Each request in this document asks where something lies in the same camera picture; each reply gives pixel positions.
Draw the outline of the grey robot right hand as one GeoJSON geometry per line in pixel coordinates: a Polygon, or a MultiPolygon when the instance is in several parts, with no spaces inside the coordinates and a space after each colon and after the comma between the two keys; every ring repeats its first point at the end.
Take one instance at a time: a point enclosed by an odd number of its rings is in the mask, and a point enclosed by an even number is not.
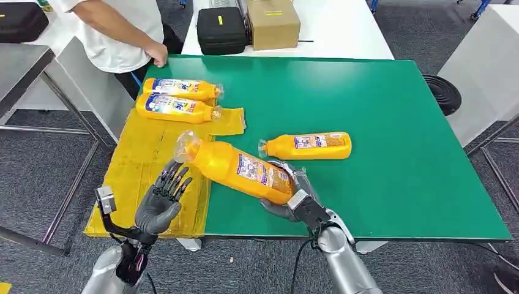
{"type": "MultiPolygon", "coordinates": [[[[318,194],[311,185],[304,167],[295,168],[291,164],[282,160],[269,160],[268,163],[281,168],[290,175],[291,182],[294,186],[294,192],[298,192],[302,189],[308,193],[309,196],[311,196],[311,198],[314,199],[317,203],[320,203],[318,194]]],[[[299,219],[294,215],[293,211],[287,205],[276,205],[275,203],[272,203],[265,198],[260,198],[259,202],[267,212],[284,218],[290,222],[299,222],[299,219]]]]}

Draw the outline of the person's hand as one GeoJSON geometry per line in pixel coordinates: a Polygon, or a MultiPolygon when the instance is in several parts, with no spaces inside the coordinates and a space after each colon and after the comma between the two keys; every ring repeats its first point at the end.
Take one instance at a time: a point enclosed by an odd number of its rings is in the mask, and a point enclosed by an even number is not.
{"type": "Polygon", "coordinates": [[[167,64],[168,50],[164,44],[153,41],[143,50],[154,60],[155,66],[161,68],[167,64]]]}

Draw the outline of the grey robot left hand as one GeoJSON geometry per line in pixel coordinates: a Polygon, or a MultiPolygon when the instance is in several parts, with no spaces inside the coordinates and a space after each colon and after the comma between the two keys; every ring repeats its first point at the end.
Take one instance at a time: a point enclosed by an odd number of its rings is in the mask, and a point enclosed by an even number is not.
{"type": "Polygon", "coordinates": [[[175,160],[169,161],[145,193],[136,213],[135,225],[152,235],[165,232],[180,212],[180,199],[192,182],[186,177],[189,168],[175,160]]]}

